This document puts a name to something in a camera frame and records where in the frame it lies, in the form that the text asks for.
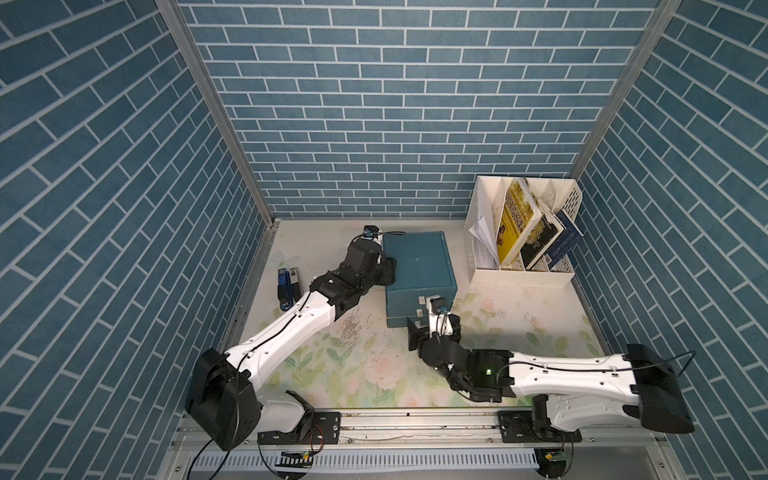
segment blue-green box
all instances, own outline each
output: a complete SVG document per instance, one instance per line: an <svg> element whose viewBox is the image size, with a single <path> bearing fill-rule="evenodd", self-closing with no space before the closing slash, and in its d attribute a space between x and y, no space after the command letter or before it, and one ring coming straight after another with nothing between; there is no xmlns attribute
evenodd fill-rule
<svg viewBox="0 0 768 480"><path fill-rule="evenodd" d="M409 317L425 324L428 296L440 295L453 304L456 278L443 232L383 235L382 247L397 261L395 282L386 287L389 328L406 326Z"/></svg>

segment white paper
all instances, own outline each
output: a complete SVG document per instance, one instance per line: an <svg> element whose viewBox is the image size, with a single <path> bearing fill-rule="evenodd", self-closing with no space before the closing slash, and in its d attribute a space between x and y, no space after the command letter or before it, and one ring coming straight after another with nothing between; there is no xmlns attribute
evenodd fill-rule
<svg viewBox="0 0 768 480"><path fill-rule="evenodd" d="M478 268L498 269L498 251L493 236L488 231L484 217L469 227L469 233L474 237L472 248L475 251L475 265Z"/></svg>
<svg viewBox="0 0 768 480"><path fill-rule="evenodd" d="M473 239L475 248L475 266L487 270L498 270L498 258L486 248L482 240L477 237Z"/></svg>
<svg viewBox="0 0 768 480"><path fill-rule="evenodd" d="M478 195L478 223L482 223L485 225L485 228L482 231L483 233L493 232L493 234L490 235L490 246L492 246L493 251L496 251L496 228L495 228L494 222L495 220L493 218L492 199L488 198L488 195L486 195L485 192L483 194L479 194Z"/></svg>

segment black motor housing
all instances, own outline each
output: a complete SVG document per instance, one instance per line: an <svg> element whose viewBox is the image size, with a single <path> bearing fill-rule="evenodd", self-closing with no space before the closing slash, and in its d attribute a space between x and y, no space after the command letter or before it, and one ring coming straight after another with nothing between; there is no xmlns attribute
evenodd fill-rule
<svg viewBox="0 0 768 480"><path fill-rule="evenodd" d="M394 258L387 257L377 242L357 238L349 244L346 258L336 270L318 276L310 291L323 294L336 307L336 319L360 301L372 286L395 282Z"/></svg>
<svg viewBox="0 0 768 480"><path fill-rule="evenodd" d="M225 452L245 440L261 418L248 375L236 371L215 349L197 359L185 408Z"/></svg>
<svg viewBox="0 0 768 480"><path fill-rule="evenodd" d="M628 343L624 358L636 369L631 388L640 396L640 407L624 406L624 413L640 419L643 427L655 432L691 433L694 421L672 366L639 343Z"/></svg>

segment white desk organizer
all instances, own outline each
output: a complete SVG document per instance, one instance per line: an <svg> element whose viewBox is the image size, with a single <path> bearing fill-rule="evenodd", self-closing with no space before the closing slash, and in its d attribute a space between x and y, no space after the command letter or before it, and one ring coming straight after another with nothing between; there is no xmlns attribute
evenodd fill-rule
<svg viewBox="0 0 768 480"><path fill-rule="evenodd" d="M556 198L554 199L553 212L557 213L561 209L571 217L576 218L578 209L581 206L581 189L576 184L576 180L562 178L525 178L528 182L528 188L535 197L540 197L548 181L552 182ZM543 265L543 271L525 271L520 255L512 264L512 270L486 270L475 266L475 251L473 249L474 238L469 233L469 227L474 225L478 219L478 196L485 195L488 202L492 205L493 224L495 232L498 231L502 221L502 209L504 199L512 183L512 177L489 177L478 176L475 184L475 192L472 194L472 201L469 204L467 220L464 223L464 245L467 253L467 263L469 266L470 283L497 283L498 285L509 286L543 286L549 288L563 288L568 285L574 275L574 269L568 256L560 260L552 271L547 270L544 262L538 262L537 266Z"/></svg>

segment box lid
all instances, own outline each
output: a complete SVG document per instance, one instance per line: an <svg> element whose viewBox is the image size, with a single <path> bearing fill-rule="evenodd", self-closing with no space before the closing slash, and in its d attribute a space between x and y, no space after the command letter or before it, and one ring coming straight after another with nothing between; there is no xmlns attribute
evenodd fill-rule
<svg viewBox="0 0 768 480"><path fill-rule="evenodd" d="M384 235L382 246L397 261L395 283L387 292L456 285L443 232Z"/></svg>

